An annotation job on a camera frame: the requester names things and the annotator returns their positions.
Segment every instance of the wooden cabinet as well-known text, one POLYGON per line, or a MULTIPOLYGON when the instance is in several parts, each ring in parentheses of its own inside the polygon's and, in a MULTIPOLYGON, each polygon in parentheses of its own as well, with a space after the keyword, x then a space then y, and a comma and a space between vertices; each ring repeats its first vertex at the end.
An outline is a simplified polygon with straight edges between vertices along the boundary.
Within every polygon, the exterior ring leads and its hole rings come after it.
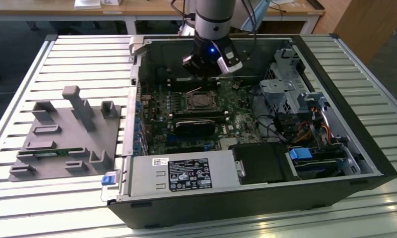
POLYGON ((318 0, 325 15, 313 34, 337 33, 363 63, 397 28, 397 0, 318 0))

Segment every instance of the metal rack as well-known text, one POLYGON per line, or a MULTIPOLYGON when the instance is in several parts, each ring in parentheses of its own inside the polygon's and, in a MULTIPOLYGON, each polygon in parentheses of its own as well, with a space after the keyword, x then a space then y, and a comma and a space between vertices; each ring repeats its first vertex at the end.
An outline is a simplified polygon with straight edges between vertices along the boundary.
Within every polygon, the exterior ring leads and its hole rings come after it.
MULTIPOLYGON (((395 100, 339 39, 325 35, 302 39, 397 170, 395 100)), ((101 176, 7 182, 9 167, 33 121, 34 101, 51 100, 55 107, 66 107, 58 96, 61 88, 75 83, 91 105, 105 99, 126 105, 127 40, 129 36, 61 36, 41 47, 0 121, 0 237, 397 236, 397 179, 331 207, 135 231, 99 199, 101 176)), ((306 76, 317 90, 314 76, 309 72, 306 76)), ((125 107, 121 115, 117 141, 123 136, 125 107)), ((121 143, 115 154, 117 169, 121 143)))

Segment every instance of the blue tab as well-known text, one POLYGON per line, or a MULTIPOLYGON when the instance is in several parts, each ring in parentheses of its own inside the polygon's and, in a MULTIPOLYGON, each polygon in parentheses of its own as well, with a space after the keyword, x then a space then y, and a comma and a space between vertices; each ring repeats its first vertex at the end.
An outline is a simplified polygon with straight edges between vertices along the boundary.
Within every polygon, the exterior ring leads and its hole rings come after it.
POLYGON ((105 175, 101 178, 101 185, 114 185, 115 184, 115 176, 114 175, 105 175))
POLYGON ((302 159, 311 159, 313 156, 310 154, 309 148, 293 148, 289 151, 291 160, 302 160, 302 159))

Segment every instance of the white paper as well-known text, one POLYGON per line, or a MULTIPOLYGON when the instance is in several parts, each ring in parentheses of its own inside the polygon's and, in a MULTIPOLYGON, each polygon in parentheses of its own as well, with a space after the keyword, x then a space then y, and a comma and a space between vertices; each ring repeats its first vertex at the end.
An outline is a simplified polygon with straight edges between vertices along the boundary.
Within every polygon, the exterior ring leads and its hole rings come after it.
POLYGON ((97 9, 101 8, 99 0, 74 0, 74 9, 97 9))

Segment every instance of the cpu socket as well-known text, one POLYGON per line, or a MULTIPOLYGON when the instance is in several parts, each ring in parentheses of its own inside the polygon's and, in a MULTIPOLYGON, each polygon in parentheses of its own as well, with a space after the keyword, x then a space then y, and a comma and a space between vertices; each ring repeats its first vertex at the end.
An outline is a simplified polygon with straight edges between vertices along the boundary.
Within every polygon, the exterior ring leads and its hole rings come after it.
POLYGON ((218 109, 214 92, 191 92, 185 97, 189 111, 214 111, 218 109))

